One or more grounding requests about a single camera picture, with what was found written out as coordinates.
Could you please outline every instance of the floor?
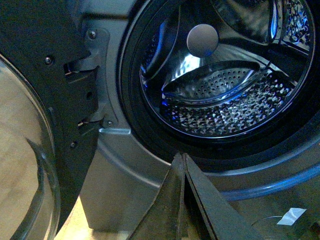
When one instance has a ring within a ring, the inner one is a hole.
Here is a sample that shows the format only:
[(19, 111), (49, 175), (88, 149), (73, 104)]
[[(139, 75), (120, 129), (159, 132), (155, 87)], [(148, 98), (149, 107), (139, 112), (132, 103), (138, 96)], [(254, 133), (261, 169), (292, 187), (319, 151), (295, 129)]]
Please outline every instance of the floor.
[(127, 233), (109, 233), (90, 229), (81, 199), (76, 204), (54, 240), (125, 240)]

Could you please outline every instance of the black plastic panel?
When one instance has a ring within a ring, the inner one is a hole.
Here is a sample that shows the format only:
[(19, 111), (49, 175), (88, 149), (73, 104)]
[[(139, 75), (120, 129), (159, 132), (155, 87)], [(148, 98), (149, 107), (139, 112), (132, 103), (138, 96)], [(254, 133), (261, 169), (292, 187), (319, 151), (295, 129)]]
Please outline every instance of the black plastic panel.
[[(0, 24), (0, 53), (30, 82), (51, 119), (61, 227), (79, 195), (98, 138), (97, 123), (81, 132), (78, 127), (98, 108), (95, 73), (65, 76), (64, 65), (90, 53), (62, 0), (2, 0)], [(45, 64), (46, 57), (53, 63)]]

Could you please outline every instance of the white paper scrap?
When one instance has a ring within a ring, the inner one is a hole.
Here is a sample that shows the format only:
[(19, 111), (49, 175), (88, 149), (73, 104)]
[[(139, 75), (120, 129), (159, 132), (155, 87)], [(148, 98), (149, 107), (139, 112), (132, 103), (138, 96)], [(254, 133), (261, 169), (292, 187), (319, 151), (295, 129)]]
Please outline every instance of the white paper scrap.
[(292, 226), (306, 210), (307, 209), (302, 208), (290, 208), (290, 210), (281, 218), (277, 225)]

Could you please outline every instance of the circular drum center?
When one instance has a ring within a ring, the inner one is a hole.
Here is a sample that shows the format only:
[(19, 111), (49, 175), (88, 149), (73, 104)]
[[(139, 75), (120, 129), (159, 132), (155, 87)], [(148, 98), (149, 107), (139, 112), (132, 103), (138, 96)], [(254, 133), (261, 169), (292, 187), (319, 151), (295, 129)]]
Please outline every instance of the circular drum center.
[(190, 53), (198, 58), (209, 57), (217, 49), (218, 43), (217, 30), (208, 24), (199, 24), (192, 28), (186, 39)]

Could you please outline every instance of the washer door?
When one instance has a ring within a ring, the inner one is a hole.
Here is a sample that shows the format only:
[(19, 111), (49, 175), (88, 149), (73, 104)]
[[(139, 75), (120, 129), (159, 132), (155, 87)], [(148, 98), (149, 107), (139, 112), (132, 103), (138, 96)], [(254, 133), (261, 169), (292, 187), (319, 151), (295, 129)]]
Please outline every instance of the washer door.
[(62, 1), (1, 1), (0, 239), (53, 239), (94, 156), (95, 72)]

